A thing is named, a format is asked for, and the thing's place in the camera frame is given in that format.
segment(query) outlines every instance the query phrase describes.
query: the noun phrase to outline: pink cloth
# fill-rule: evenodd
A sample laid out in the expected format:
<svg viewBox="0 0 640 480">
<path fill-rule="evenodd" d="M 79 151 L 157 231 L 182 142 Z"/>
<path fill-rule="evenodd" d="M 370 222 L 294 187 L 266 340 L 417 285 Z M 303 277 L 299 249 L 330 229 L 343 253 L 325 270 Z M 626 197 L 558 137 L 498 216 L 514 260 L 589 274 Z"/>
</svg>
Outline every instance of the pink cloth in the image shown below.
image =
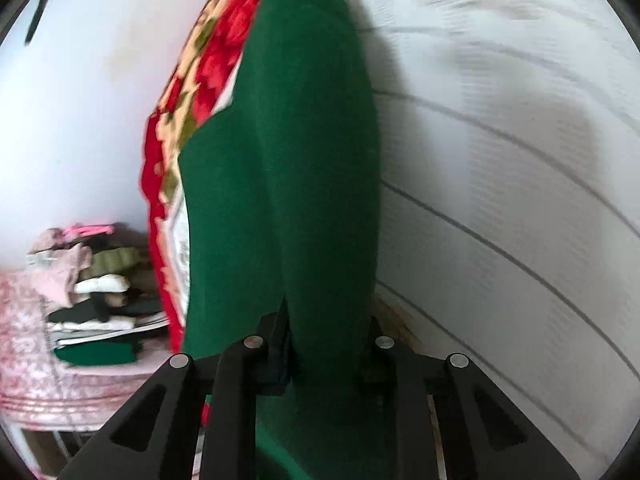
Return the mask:
<svg viewBox="0 0 640 480">
<path fill-rule="evenodd" d="M 36 266 L 30 272 L 31 286 L 45 298 L 62 306 L 72 306 L 69 297 L 82 269 L 91 266 L 93 255 L 82 244 L 67 250 L 54 251 L 49 268 Z"/>
<path fill-rule="evenodd" d="M 113 234 L 113 226 L 112 225 L 82 225 L 82 224 L 74 224 L 71 227 L 67 227 L 64 231 L 62 231 L 63 237 L 67 242 L 71 242 L 76 238 L 82 238 L 84 236 L 95 236 L 101 234 Z"/>
<path fill-rule="evenodd" d="M 65 237 L 62 231 L 58 228 L 47 229 L 36 240 L 31 247 L 31 254 L 39 253 L 40 251 L 46 251 L 47 249 L 55 249 L 63 247 L 65 244 Z"/>
</svg>

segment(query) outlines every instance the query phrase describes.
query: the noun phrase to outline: green kurta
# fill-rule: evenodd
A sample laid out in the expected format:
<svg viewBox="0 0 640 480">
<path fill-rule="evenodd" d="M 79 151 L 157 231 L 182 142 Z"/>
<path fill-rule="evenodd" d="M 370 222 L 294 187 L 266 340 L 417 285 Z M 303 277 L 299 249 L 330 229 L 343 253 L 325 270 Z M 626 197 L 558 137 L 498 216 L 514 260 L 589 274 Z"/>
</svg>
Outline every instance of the green kurta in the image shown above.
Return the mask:
<svg viewBox="0 0 640 480">
<path fill-rule="evenodd" d="M 289 303 L 302 365 L 258 400 L 260 480 L 390 478 L 354 377 L 376 270 L 380 147 L 343 0 L 261 0 L 230 107 L 180 155 L 191 238 L 184 351 L 201 358 Z"/>
</svg>

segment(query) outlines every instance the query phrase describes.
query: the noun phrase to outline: black folded cloth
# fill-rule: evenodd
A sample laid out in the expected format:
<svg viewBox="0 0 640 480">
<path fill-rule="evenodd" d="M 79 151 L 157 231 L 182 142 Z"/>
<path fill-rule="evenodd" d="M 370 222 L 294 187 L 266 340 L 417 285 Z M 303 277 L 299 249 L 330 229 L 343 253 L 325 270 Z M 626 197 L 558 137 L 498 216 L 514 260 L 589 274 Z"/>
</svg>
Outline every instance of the black folded cloth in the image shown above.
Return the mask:
<svg viewBox="0 0 640 480">
<path fill-rule="evenodd" d="M 107 322 L 110 318 L 109 305 L 104 301 L 101 292 L 92 292 L 88 300 L 76 303 L 71 308 L 60 308 L 47 316 L 52 323 L 84 323 L 97 319 Z"/>
<path fill-rule="evenodd" d="M 162 312 L 159 298 L 139 298 L 135 303 L 109 308 L 112 316 L 149 316 L 158 312 Z"/>
</svg>

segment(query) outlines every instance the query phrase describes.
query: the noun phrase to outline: grey stripe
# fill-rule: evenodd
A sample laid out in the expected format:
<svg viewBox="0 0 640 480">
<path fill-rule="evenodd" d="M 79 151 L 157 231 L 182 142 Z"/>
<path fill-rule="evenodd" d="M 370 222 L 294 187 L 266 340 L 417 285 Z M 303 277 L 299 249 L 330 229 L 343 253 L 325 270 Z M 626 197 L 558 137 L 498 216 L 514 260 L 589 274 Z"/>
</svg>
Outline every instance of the grey stripe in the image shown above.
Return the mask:
<svg viewBox="0 0 640 480">
<path fill-rule="evenodd" d="M 545 153 L 539 148 L 536 148 L 532 144 L 529 144 L 528 142 L 525 142 L 524 140 L 519 139 L 518 137 L 515 137 L 510 133 L 499 130 L 498 128 L 494 128 L 493 126 L 489 126 L 488 124 L 485 124 L 482 121 L 479 121 L 478 119 L 470 115 L 463 114 L 461 112 L 453 110 L 452 108 L 446 107 L 444 105 L 430 101 L 428 99 L 423 99 L 421 97 L 416 97 L 413 95 L 401 94 L 398 92 L 383 91 L 379 89 L 374 89 L 374 94 L 384 96 L 384 97 L 389 97 L 389 98 L 395 98 L 395 99 L 405 99 L 418 106 L 428 108 L 430 110 L 439 112 L 448 117 L 457 119 L 459 121 L 463 121 L 464 123 L 471 124 L 476 128 L 480 128 L 481 130 L 494 134 L 495 136 L 500 137 L 501 139 L 504 139 L 523 150 L 526 150 L 527 152 L 531 153 L 532 155 L 542 160 L 546 165 L 556 170 L 558 173 L 563 174 L 571 182 L 573 182 L 577 186 L 580 186 L 583 190 L 585 190 L 585 192 L 587 192 L 589 195 L 594 197 L 594 199 L 596 199 L 607 210 L 609 210 L 613 215 L 615 215 L 616 218 L 618 218 L 636 236 L 636 238 L 640 240 L 640 229 L 636 227 L 634 222 L 629 217 L 627 217 L 622 211 L 620 211 L 620 209 L 613 202 L 608 200 L 604 195 L 602 195 L 594 187 L 590 186 L 590 184 L 588 184 L 583 179 L 581 179 L 577 174 L 574 173 L 574 171 L 571 168 L 569 168 L 568 166 L 566 166 L 565 164 L 563 164 L 553 156 L 549 155 L 548 153 Z"/>
<path fill-rule="evenodd" d="M 551 61 L 544 57 L 536 56 L 535 54 L 529 54 L 528 52 L 523 52 L 521 50 L 517 50 L 516 48 L 511 48 L 510 46 L 505 46 L 499 43 L 494 43 L 493 41 L 487 40 L 465 40 L 466 33 L 448 30 L 446 28 L 439 27 L 367 27 L 358 29 L 361 33 L 372 33 L 376 31 L 386 32 L 387 34 L 428 34 L 430 36 L 437 36 L 440 38 L 449 38 L 450 40 L 456 40 L 468 45 L 472 46 L 480 46 L 485 50 L 490 50 L 493 52 L 498 52 L 499 54 L 504 54 L 505 56 L 510 56 L 516 59 L 520 59 L 523 61 L 527 61 L 552 72 L 555 72 L 560 77 L 571 81 L 576 84 L 579 88 L 587 92 L 591 95 L 596 101 L 598 101 L 601 105 L 603 105 L 607 110 L 609 110 L 612 114 L 614 114 L 617 118 L 619 118 L 623 123 L 629 126 L 636 135 L 640 136 L 640 123 L 627 114 L 625 111 L 620 110 L 615 102 L 609 97 L 609 95 L 602 91 L 598 86 L 591 83 L 588 79 L 585 79 L 570 70 L 567 70 L 564 66 L 559 64 L 558 62 Z"/>
<path fill-rule="evenodd" d="M 568 18 L 570 20 L 574 20 L 575 22 L 579 22 L 582 25 L 585 25 L 586 27 L 590 28 L 593 32 L 597 32 L 599 38 L 602 41 L 606 42 L 617 53 L 619 53 L 620 56 L 622 56 L 623 58 L 625 58 L 631 63 L 635 63 L 636 65 L 638 64 L 639 57 L 638 57 L 638 49 L 636 48 L 636 46 L 633 44 L 629 48 L 629 52 L 620 48 L 616 43 L 610 40 L 610 37 L 609 37 L 610 31 L 608 30 L 607 25 L 601 23 L 598 20 L 593 19 L 589 14 L 585 12 L 581 12 L 580 10 L 574 10 L 569 7 L 565 7 L 555 2 L 550 2 L 546 0 L 536 1 L 536 2 L 533 2 L 532 4 L 536 7 L 539 7 L 540 9 L 545 9 L 551 12 L 555 12 L 556 14 L 559 14 L 564 18 Z M 635 60 L 629 57 L 629 54 L 631 54 L 630 51 L 633 51 Z"/>
<path fill-rule="evenodd" d="M 386 290 L 388 290 L 393 295 L 397 296 L 400 300 L 402 300 L 404 303 L 409 305 L 412 309 L 414 309 L 418 314 L 420 314 L 422 317 L 424 317 L 432 325 L 434 325 L 438 329 L 442 330 L 446 335 L 448 335 L 451 339 L 453 339 L 453 341 L 455 341 L 457 344 L 462 346 L 462 348 L 464 348 L 467 352 L 472 354 L 472 356 L 473 356 L 475 361 L 481 362 L 486 368 L 491 370 L 492 373 L 494 373 L 496 376 L 500 377 L 504 382 L 508 383 L 509 386 L 511 386 L 514 390 L 516 390 L 522 396 L 526 397 L 526 399 L 529 400 L 529 402 L 531 402 L 534 406 L 537 407 L 537 409 L 539 409 L 541 412 L 545 413 L 545 415 L 547 415 L 549 418 L 551 418 L 558 426 L 560 426 L 560 428 L 562 428 L 562 430 L 567 435 L 572 437 L 572 439 L 574 439 L 578 444 L 580 444 L 580 446 L 582 446 L 582 448 L 584 448 L 588 453 L 590 453 L 592 456 L 594 456 L 595 458 L 601 460 L 602 462 L 604 462 L 607 465 L 612 462 L 612 458 L 610 458 L 605 453 L 595 449 L 593 446 L 591 446 L 590 444 L 585 442 L 585 440 L 579 434 L 575 433 L 575 431 L 572 430 L 558 415 L 556 415 L 553 411 L 551 411 L 548 407 L 546 407 L 542 403 L 541 400 L 539 400 L 537 397 L 532 396 L 527 390 L 525 390 L 523 387 L 519 386 L 512 379 L 510 379 L 507 375 L 505 375 L 500 370 L 498 370 L 498 368 L 496 368 L 494 365 L 492 365 L 487 359 L 482 357 L 482 355 L 479 354 L 475 349 L 471 348 L 471 346 L 469 346 L 464 341 L 462 341 L 462 339 L 457 337 L 454 333 L 452 333 L 449 330 L 447 330 L 439 322 L 437 322 L 435 319 L 433 319 L 433 317 L 431 317 L 429 314 L 427 314 L 423 309 L 421 309 L 419 306 L 417 306 L 411 300 L 409 300 L 408 298 L 404 297 L 402 294 L 400 294 L 398 291 L 396 291 L 395 289 L 393 289 L 391 286 L 387 285 L 386 283 L 384 283 L 384 282 L 382 282 L 380 280 L 376 280 L 376 283 L 378 285 L 386 288 Z"/>
<path fill-rule="evenodd" d="M 607 334 L 605 334 L 602 331 L 602 329 L 598 327 L 589 316 L 587 316 L 580 308 L 578 308 L 576 304 L 574 304 L 571 300 L 569 300 L 568 297 L 566 297 L 562 292 L 560 292 L 555 286 L 553 286 L 545 278 L 540 276 L 537 272 L 532 270 L 530 267 L 527 267 L 524 263 L 522 263 L 520 260 L 515 258 L 512 254 L 508 253 L 500 246 L 494 244 L 492 241 L 488 240 L 487 238 L 484 238 L 482 235 L 476 233 L 475 231 L 468 228 L 464 224 L 461 224 L 457 220 L 454 220 L 453 218 L 445 215 L 443 212 L 438 211 L 437 209 L 434 209 L 430 205 L 422 202 L 421 200 L 418 200 L 417 198 L 409 195 L 407 192 L 400 189 L 399 187 L 396 187 L 393 184 L 390 184 L 384 180 L 382 181 L 382 186 L 386 187 L 391 192 L 398 194 L 399 196 L 403 197 L 409 202 L 412 202 L 414 205 L 417 205 L 421 209 L 424 209 L 425 211 L 431 213 L 434 216 L 437 216 L 441 220 L 444 220 L 446 223 L 455 227 L 456 229 L 459 229 L 463 233 L 466 233 L 467 235 L 471 236 L 474 240 L 477 240 L 481 244 L 490 248 L 495 253 L 500 254 L 500 256 L 502 256 L 503 258 L 511 262 L 513 265 L 518 267 L 520 270 L 528 274 L 530 277 L 536 280 L 540 285 L 544 286 L 546 290 L 551 292 L 556 298 L 558 298 L 558 300 L 562 301 L 567 307 L 569 307 L 572 311 L 574 311 L 575 314 L 578 317 L 580 317 L 581 320 L 583 320 L 596 334 L 598 334 L 609 345 L 609 347 L 618 355 L 618 357 L 620 357 L 622 362 L 626 365 L 627 368 L 629 368 L 629 370 L 636 377 L 636 379 L 640 381 L 640 373 L 638 373 L 638 370 L 636 369 L 636 367 L 629 360 L 629 358 L 623 353 L 623 351 L 618 347 L 618 345 L 616 345 L 613 342 L 613 340 Z"/>
</svg>

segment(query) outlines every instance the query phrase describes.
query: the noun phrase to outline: stack of folded clothes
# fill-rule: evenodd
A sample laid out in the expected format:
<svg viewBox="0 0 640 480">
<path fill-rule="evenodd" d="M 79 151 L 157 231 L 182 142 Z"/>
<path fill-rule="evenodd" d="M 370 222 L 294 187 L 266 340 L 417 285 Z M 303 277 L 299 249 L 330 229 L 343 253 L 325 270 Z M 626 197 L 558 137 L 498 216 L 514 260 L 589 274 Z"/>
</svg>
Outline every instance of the stack of folded clothes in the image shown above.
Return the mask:
<svg viewBox="0 0 640 480">
<path fill-rule="evenodd" d="M 29 255 L 31 284 L 50 300 L 53 353 L 76 366 L 133 363 L 168 324 L 153 270 L 140 248 L 117 246 L 111 226 L 82 227 L 71 239 L 47 230 Z"/>
</svg>

